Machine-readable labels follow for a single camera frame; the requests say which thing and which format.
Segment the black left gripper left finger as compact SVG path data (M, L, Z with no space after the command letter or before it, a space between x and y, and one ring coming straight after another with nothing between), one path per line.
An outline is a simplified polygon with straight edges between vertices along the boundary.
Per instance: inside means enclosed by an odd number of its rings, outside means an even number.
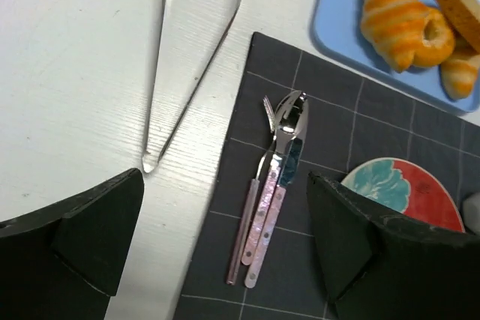
M2 319L103 319L143 203L129 169L89 190L1 222Z

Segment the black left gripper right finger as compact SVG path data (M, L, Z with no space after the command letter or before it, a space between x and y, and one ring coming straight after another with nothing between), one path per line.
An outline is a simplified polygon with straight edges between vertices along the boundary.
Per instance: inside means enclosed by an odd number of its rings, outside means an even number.
M415 220L311 172L307 203L340 319L477 319L479 237Z

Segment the silver metal tongs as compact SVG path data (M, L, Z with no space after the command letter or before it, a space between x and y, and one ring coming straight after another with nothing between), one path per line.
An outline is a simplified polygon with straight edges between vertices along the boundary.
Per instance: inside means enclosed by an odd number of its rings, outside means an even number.
M206 77L211 65L215 61L221 47L226 40L230 29L235 22L236 16L239 12L239 9L242 4L242 0L235 0L233 9L231 14L229 15L229 19L227 24L225 25L221 36L218 38L217 43L215 44L213 50L211 51L208 59L203 66L199 76L195 79L195 85L190 91L190 94L187 97L187 100L184 102L183 107L181 108L180 113L178 114L177 118L175 119L175 123L172 126L171 131L169 132L168 136L164 140L162 146L160 148L156 148L155 144L155 135L161 132L161 126L159 123L154 120L154 115L158 111L158 106L155 104L158 95L160 94L162 81L161 81L161 55L164 52L164 40L163 35L165 33L165 25L167 21L167 14L169 13L169 6L171 0L161 0L160 3L160 24L159 24L159 35L158 35L158 44L157 44L157 61L154 67L154 77L151 81L151 91L148 98L148 103L146 106L146 114L145 114L145 126L144 126L144 133L143 133L143 141L142 141L142 153L141 153L141 170L144 175L150 175L153 173L160 165L162 159L164 158L166 152L169 150L173 138L175 137L178 129L180 128L183 119L185 118L186 113L188 112L191 104L203 83L203 80Z

